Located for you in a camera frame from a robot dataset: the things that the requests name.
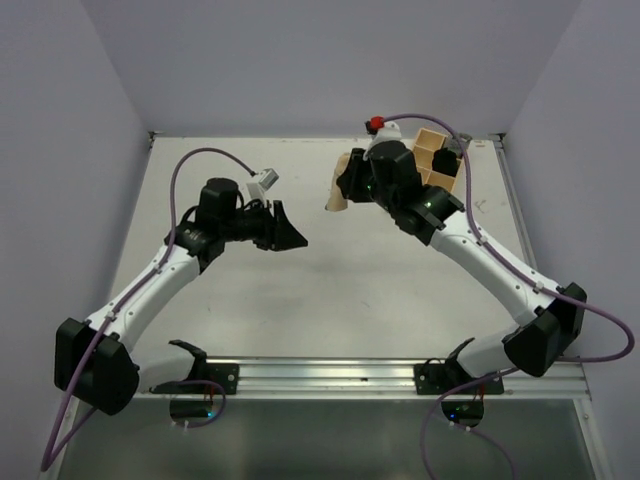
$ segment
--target gray wall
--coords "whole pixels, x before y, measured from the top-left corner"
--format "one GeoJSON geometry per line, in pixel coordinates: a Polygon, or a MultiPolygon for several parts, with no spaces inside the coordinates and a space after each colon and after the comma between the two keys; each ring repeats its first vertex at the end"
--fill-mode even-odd
{"type": "Polygon", "coordinates": [[[79,2],[1,2],[0,465],[35,478],[57,326],[104,302],[146,133],[79,2]]]}
{"type": "MultiPolygon", "coordinates": [[[[576,280],[640,332],[640,3],[584,0],[507,135],[507,158],[543,272],[576,280]]],[[[583,355],[623,335],[589,315],[583,355]]],[[[640,355],[587,367],[619,479],[640,478],[640,355]]]]}
{"type": "Polygon", "coordinates": [[[408,110],[506,131],[579,0],[83,4],[154,129],[349,136],[408,110]]]}

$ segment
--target gray partition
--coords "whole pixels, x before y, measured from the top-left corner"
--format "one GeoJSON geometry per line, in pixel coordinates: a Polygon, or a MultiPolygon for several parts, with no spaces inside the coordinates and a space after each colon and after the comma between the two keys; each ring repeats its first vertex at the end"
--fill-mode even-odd
{"type": "MultiPolygon", "coordinates": [[[[506,447],[520,480],[595,478],[571,400],[486,402],[481,430],[506,447]]],[[[425,478],[420,422],[430,401],[231,399],[219,422],[186,435],[168,400],[137,399],[97,414],[65,456],[60,480],[425,478]]],[[[486,441],[438,414],[428,452],[446,480],[511,479],[486,441]]]]}

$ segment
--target tabletop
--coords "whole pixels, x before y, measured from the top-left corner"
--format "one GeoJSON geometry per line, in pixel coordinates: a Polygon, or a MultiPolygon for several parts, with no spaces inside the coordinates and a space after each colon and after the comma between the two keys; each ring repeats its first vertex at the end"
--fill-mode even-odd
{"type": "MultiPolygon", "coordinates": [[[[114,284],[122,290],[155,255],[169,230],[169,179],[193,148],[233,153],[254,170],[272,167],[281,199],[307,248],[264,252],[251,243],[225,253],[179,292],[135,352],[179,338],[215,356],[406,358],[445,356],[463,340],[508,326],[506,310],[461,267],[401,232],[376,205],[324,210],[338,157],[367,139],[158,138],[114,284]]],[[[493,143],[469,148],[477,221],[523,258],[493,143]]],[[[178,218],[211,177],[248,175],[204,153],[182,168],[178,218]]],[[[464,198],[466,179],[454,194],[464,198]]]]}

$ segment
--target red object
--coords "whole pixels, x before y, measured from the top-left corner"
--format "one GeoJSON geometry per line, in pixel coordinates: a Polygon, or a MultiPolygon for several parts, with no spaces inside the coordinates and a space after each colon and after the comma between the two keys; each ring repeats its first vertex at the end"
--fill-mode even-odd
{"type": "Polygon", "coordinates": [[[375,128],[376,130],[384,127],[384,117],[371,117],[371,128],[375,128]]]}

